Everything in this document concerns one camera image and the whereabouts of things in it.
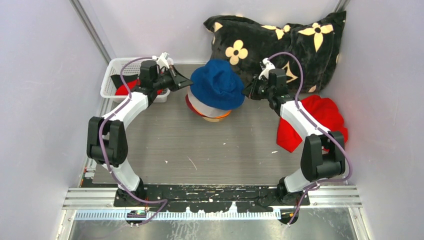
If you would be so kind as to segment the wooden hat stand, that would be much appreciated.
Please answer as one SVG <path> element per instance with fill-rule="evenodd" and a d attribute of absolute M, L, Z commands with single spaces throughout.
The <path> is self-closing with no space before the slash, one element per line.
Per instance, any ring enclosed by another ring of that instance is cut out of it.
<path fill-rule="evenodd" d="M 208 122 L 211 122 L 211 123 L 218 123 L 218 122 L 223 121 L 224 119 L 226 119 L 229 116 L 230 115 L 227 114 L 227 115 L 223 115 L 223 116 L 220 116 L 220 117 L 207 117 L 207 116 L 203 116 L 202 118 L 204 120 L 208 121 Z"/>

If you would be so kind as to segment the orange hat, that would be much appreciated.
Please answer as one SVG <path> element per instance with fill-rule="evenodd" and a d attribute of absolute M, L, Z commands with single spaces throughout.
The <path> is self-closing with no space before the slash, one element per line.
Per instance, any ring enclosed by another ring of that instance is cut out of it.
<path fill-rule="evenodd" d="M 220 116 L 225 116 L 225 115 L 230 115 L 231 114 L 231 110 L 212 110 L 212 111 L 207 111 L 207 112 L 200 112 L 199 110 L 197 110 L 199 113 L 201 113 L 202 115 L 204 115 L 204 117 L 210 117 L 210 118 L 217 118 Z"/>

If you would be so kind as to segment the dark red bucket hat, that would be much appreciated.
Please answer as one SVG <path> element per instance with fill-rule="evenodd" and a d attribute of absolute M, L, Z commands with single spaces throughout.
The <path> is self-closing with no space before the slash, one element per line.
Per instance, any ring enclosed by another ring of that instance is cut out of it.
<path fill-rule="evenodd" d="M 187 107 L 194 113 L 194 114 L 196 114 L 196 115 L 198 115 L 198 116 L 200 116 L 200 117 L 204 117 L 204 115 L 202 115 L 201 113 L 199 113 L 194 107 L 193 107 L 193 105 L 191 104 L 191 102 L 190 102 L 190 100 L 189 100 L 189 97 L 188 97 L 188 95 L 186 95 L 185 96 L 185 102 L 186 102 L 186 105 L 187 105 Z"/>

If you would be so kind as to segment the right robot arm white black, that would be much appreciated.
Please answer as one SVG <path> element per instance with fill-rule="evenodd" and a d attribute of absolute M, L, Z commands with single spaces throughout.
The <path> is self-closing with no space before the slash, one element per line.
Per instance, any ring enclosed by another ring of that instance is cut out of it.
<path fill-rule="evenodd" d="M 281 69 L 264 70 L 243 90 L 252 100 L 266 99 L 280 117 L 277 144 L 293 152 L 303 144 L 300 168 L 279 180 L 275 194 L 283 205 L 300 200 L 312 183 L 329 180 L 346 171 L 343 154 L 348 133 L 333 100 L 311 95 L 296 100 L 288 92 Z"/>

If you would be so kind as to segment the grey white hat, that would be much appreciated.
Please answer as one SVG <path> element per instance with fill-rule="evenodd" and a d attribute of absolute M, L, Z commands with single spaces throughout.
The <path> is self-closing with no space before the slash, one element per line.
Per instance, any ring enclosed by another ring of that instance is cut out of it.
<path fill-rule="evenodd" d="M 211 107 L 211 106 L 208 106 L 208 105 L 202 103 L 191 92 L 188 92 L 186 95 L 188 95 L 189 101 L 191 102 L 192 106 L 196 110 L 198 110 L 202 113 L 208 112 L 208 111 L 213 111 L 213 110 L 220 110 L 218 108 Z"/>

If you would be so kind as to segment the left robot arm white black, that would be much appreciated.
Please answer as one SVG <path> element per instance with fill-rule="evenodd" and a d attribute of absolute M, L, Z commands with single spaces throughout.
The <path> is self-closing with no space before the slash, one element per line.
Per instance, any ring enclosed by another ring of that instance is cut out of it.
<path fill-rule="evenodd" d="M 135 174 L 128 160 L 127 127 L 153 104 L 159 90 L 175 92 L 191 86 L 193 82 L 167 60 L 139 57 L 128 64 L 135 62 L 140 62 L 140 69 L 134 89 L 123 81 L 128 91 L 125 99 L 111 112 L 89 120 L 86 153 L 108 170 L 117 183 L 119 197 L 126 197 L 129 203 L 138 207 L 147 202 L 146 191 L 142 179 Z"/>

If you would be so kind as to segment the blue hat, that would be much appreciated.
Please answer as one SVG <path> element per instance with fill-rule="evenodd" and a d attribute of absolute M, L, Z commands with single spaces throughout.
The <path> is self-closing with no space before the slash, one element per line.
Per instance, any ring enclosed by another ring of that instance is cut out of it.
<path fill-rule="evenodd" d="M 245 101 L 244 84 L 225 60 L 209 60 L 191 74 L 190 80 L 192 94 L 209 107 L 229 111 Z"/>

